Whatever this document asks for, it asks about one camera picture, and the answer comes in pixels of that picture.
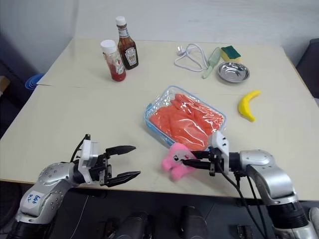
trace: white wall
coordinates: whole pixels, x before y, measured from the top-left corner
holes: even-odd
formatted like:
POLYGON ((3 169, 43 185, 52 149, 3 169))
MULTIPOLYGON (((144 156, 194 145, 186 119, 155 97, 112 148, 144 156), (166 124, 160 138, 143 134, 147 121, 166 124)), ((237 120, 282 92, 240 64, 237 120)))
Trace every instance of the white wall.
POLYGON ((319 37, 318 0, 0 0, 2 34, 38 72, 73 34, 117 39, 117 15, 135 40, 281 45, 295 64, 319 37))
POLYGON ((72 39, 73 9, 73 0, 0 0, 1 37, 46 72, 72 39))

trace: tabletop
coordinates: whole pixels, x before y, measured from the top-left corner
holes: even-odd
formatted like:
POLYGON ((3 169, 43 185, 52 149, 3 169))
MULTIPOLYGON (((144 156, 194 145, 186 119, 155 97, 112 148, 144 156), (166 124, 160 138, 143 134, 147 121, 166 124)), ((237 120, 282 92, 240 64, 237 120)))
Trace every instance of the tabletop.
MULTIPOLYGON (((137 41, 140 64, 118 83, 110 78, 99 42, 74 39, 41 80, 0 141, 1 180, 35 182, 47 165, 69 161, 89 133, 101 153, 117 145, 137 147, 111 158, 114 176, 142 172, 115 189, 238 197, 221 175, 196 170, 172 181, 162 171, 168 148, 149 132, 143 114, 167 86, 177 85, 227 116, 223 134, 230 151, 270 152, 301 200, 319 199, 314 190, 319 183, 319 108, 280 47, 235 45, 251 75, 245 83, 231 85, 219 80, 215 71, 204 80, 200 73, 174 66, 176 47, 186 43, 137 41), (256 121, 249 122, 239 115, 237 104, 255 89, 262 93, 251 102, 256 121)), ((224 44, 200 45, 207 54, 224 44)), ((251 197, 246 179, 242 181, 244 196, 251 197)))

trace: metal bowl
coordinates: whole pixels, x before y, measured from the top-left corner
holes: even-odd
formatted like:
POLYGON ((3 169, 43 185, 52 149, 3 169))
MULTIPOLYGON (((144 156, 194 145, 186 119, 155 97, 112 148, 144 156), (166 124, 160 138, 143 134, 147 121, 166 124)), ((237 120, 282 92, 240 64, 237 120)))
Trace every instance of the metal bowl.
POLYGON ((221 79, 230 83, 240 83, 249 77, 248 68, 237 62, 221 63, 217 72, 221 79))

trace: ketchup bottle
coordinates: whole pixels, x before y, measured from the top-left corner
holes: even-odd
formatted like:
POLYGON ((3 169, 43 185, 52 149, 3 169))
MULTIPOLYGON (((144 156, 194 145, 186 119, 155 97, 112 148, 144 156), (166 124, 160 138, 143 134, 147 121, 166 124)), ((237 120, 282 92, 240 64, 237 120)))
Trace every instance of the ketchup bottle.
POLYGON ((126 77, 125 69, 122 60, 119 56, 119 52, 116 48, 115 41, 104 40, 101 42, 101 48, 103 51, 104 59, 111 71, 111 77, 115 81, 122 81, 126 77))
POLYGON ((136 51, 135 42, 131 39, 125 17, 117 16, 115 18, 116 25, 119 29, 119 44, 118 49, 121 54, 124 66, 126 69, 131 70, 139 65, 138 52, 136 51))

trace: sponge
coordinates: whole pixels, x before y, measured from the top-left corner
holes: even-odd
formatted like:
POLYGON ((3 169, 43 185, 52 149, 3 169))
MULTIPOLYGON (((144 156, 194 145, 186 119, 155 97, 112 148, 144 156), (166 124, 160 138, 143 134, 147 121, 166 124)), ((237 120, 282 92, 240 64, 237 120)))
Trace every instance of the sponge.
POLYGON ((233 46, 222 47, 221 57, 224 59, 224 61, 241 61, 241 55, 235 50, 233 46))

